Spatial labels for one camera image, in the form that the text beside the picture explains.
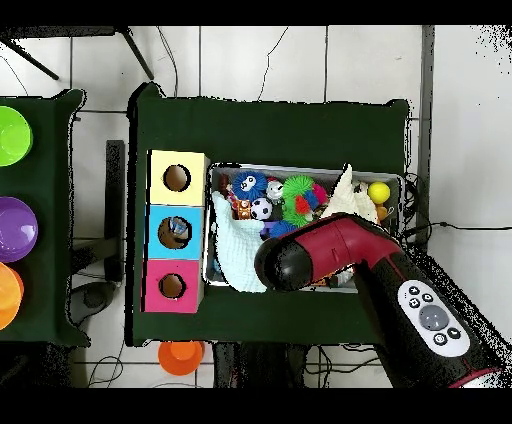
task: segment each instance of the blue block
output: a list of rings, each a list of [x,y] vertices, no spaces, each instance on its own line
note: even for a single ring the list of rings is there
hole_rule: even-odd
[[[148,259],[201,258],[202,207],[150,205]],[[192,237],[183,249],[169,249],[158,240],[158,227],[165,218],[179,216],[192,227]]]

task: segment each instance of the plastic bin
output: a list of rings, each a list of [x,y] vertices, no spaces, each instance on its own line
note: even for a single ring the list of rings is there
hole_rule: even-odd
[[[331,193],[338,177],[341,175],[341,170],[331,169],[313,169],[313,168],[293,168],[293,167],[280,167],[280,166],[266,166],[266,165],[230,165],[230,164],[212,164],[209,168],[210,179],[210,192],[206,193],[208,199],[206,202],[206,225],[204,238],[204,261],[203,261],[203,279],[207,284],[225,286],[228,285],[222,278],[222,275],[215,271],[213,268],[214,259],[214,229],[212,224],[215,221],[215,212],[211,203],[210,195],[213,191],[218,191],[220,175],[225,174],[233,180],[233,177],[241,172],[247,170],[260,171],[266,176],[276,177],[280,181],[293,175],[307,175],[313,180],[323,186],[328,193]],[[383,221],[383,227],[393,235],[397,235],[404,230],[404,206],[405,206],[405,181],[396,174],[379,174],[372,172],[356,172],[352,171],[352,179],[365,183],[372,183],[375,181],[382,181],[386,183],[391,191],[389,199],[384,203],[384,206],[389,210],[394,208],[393,213]],[[340,283],[340,287],[305,287],[304,291],[338,291],[338,292],[357,292],[353,279]]]

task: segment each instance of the pink square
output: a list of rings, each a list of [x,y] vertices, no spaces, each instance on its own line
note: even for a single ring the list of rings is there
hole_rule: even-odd
[[[158,287],[167,274],[177,274],[185,282],[185,291],[178,299],[165,297]],[[194,314],[199,299],[199,261],[178,259],[150,259],[147,264],[145,312],[175,312]]]

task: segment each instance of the yellow block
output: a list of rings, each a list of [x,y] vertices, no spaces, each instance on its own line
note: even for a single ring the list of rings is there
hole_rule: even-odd
[[[208,164],[209,160],[204,153],[153,150],[151,152],[151,204],[204,206]],[[189,185],[183,191],[172,191],[164,184],[165,172],[172,165],[181,165],[190,175]]]

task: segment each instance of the dark green table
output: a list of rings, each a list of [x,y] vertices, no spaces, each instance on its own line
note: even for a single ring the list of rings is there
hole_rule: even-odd
[[[70,175],[68,133],[84,99],[66,90],[51,99],[0,97],[1,106],[18,110],[33,132],[33,147],[17,164],[0,168],[0,196],[27,203],[36,214],[39,236],[22,260],[8,264],[21,276],[23,301],[14,321],[0,331],[0,341],[52,342],[88,346],[87,336],[66,314],[70,287]]]
[[[129,104],[127,343],[145,339],[300,344],[377,341],[357,294],[205,288],[197,314],[140,312],[146,151],[203,152],[212,162],[403,174],[405,100],[388,105],[163,98],[141,85]]]

